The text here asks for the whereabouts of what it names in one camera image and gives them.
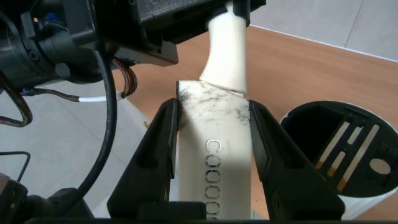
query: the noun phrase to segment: white plastic part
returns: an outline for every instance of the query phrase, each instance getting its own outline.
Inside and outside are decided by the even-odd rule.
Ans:
[[[205,202],[208,218],[251,219],[248,100],[200,81],[178,89],[179,200]]]
[[[372,111],[369,111],[366,108],[362,108],[358,105],[354,105],[351,103],[347,103],[353,106],[357,106],[363,110],[366,110],[376,116],[378,116],[377,114],[373,113]],[[284,119],[289,117],[289,113],[291,112],[291,110],[289,112],[287,112],[285,114],[285,116],[283,116],[283,118],[280,120],[280,123],[283,122]],[[382,117],[378,116],[380,119],[382,119],[384,122],[386,122],[389,126],[391,126],[391,124],[389,124],[386,120],[384,120]],[[358,198],[358,197],[348,197],[348,196],[343,196],[343,195],[338,195],[341,200],[344,202],[346,210],[345,213],[343,214],[343,216],[341,217],[342,220],[353,220],[356,217],[360,216],[362,213],[366,212],[367,210],[369,210],[370,208],[372,208],[373,206],[377,205],[378,203],[382,202],[384,199],[390,197],[392,194],[396,193],[398,190],[398,187],[392,189],[391,191],[382,194],[382,195],[378,195],[375,197],[362,197],[362,198]]]
[[[246,21],[233,12],[213,18],[209,24],[210,54],[200,80],[246,94]]]
[[[116,100],[123,100],[122,93],[116,93]],[[79,97],[80,103],[106,102],[106,96]]]

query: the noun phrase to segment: white wire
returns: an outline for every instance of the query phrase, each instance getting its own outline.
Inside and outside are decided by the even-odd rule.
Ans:
[[[123,100],[122,93],[116,93],[116,100]],[[80,103],[106,102],[106,96],[79,97]]]

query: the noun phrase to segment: wooden table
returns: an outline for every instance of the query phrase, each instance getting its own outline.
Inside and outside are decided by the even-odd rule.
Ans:
[[[276,119],[303,103],[338,100],[365,107],[398,128],[398,63],[284,34],[248,27],[248,94]],[[160,104],[175,97],[178,80],[197,80],[205,67],[208,34],[178,46],[180,63],[170,67],[136,65],[139,86],[129,101],[152,119]],[[123,79],[116,75],[123,87]],[[360,219],[395,219],[398,194]],[[253,166],[252,209],[268,217],[262,185]]]

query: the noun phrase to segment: tiled floor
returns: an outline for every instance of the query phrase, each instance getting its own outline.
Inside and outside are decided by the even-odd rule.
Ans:
[[[267,0],[251,24],[398,61],[396,0]]]
[[[396,0],[268,0],[252,14],[252,24],[340,47],[398,60],[398,1]],[[66,93],[103,95],[102,83],[49,86]],[[98,154],[104,129],[105,105],[76,104],[54,96],[29,98],[34,122],[23,129],[0,126],[0,151],[29,151],[32,161],[22,179],[30,193],[49,196],[62,187],[77,187]],[[0,95],[0,115],[18,117]],[[133,106],[119,103],[118,131],[113,152],[92,191],[95,208],[116,185],[141,140],[146,118]],[[0,157],[0,171],[17,177],[23,157]]]

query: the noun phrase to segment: wire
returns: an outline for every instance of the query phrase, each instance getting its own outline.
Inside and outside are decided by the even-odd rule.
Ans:
[[[25,164],[22,167],[21,172],[18,175],[18,179],[17,181],[20,182],[22,179],[22,176],[25,173],[26,167],[30,162],[30,153],[29,152],[24,152],[24,151],[15,151],[15,152],[0,152],[0,156],[14,156],[14,155],[25,155],[26,156],[26,160],[25,160]]]
[[[115,66],[120,69],[124,77],[124,91],[122,93],[116,93],[116,100],[123,100],[125,97],[133,94],[137,89],[137,77],[136,74],[128,66],[123,65],[118,58],[113,58],[112,62]],[[61,93],[57,90],[48,90],[43,88],[24,89],[21,93],[22,96],[37,96],[42,94],[51,94],[61,97],[65,100],[78,103],[95,103],[95,102],[106,102],[106,96],[91,96],[82,97],[75,95],[68,95]]]
[[[112,62],[123,74],[124,91],[122,97],[125,98],[133,94],[137,90],[138,87],[137,76],[129,66],[124,65],[117,57],[114,57]]]
[[[60,23],[56,22],[56,21],[48,21],[46,23],[46,26],[51,26],[51,27],[55,27],[55,28],[59,28],[62,29],[65,32],[68,32],[68,28],[66,28],[65,26],[61,25]]]
[[[33,120],[33,116],[29,106],[27,105],[25,99],[18,93],[18,91],[12,85],[11,81],[2,71],[0,71],[0,85],[10,96],[11,100],[15,103],[19,112],[22,115],[22,121],[0,116],[0,124],[5,124],[17,128],[22,128],[30,124]]]
[[[23,90],[21,93],[22,96],[37,96],[37,95],[41,95],[41,94],[51,94],[51,95],[59,96],[63,99],[66,99],[66,100],[69,100],[72,102],[79,102],[79,96],[68,95],[65,93],[61,93],[60,91],[57,91],[57,90],[33,88],[30,90]]]
[[[83,183],[81,183],[79,188],[77,188],[75,194],[71,196],[71,199],[61,205],[58,213],[60,217],[66,214],[71,208],[76,205],[76,203],[82,200],[89,191],[89,189],[91,189],[91,187],[93,186],[101,171],[103,170],[106,161],[108,160],[116,133],[118,109],[116,104],[116,89],[114,85],[112,71],[102,53],[96,51],[95,57],[98,61],[99,69],[104,80],[106,94],[107,115],[104,140],[97,160],[95,161],[87,177],[84,179]]]

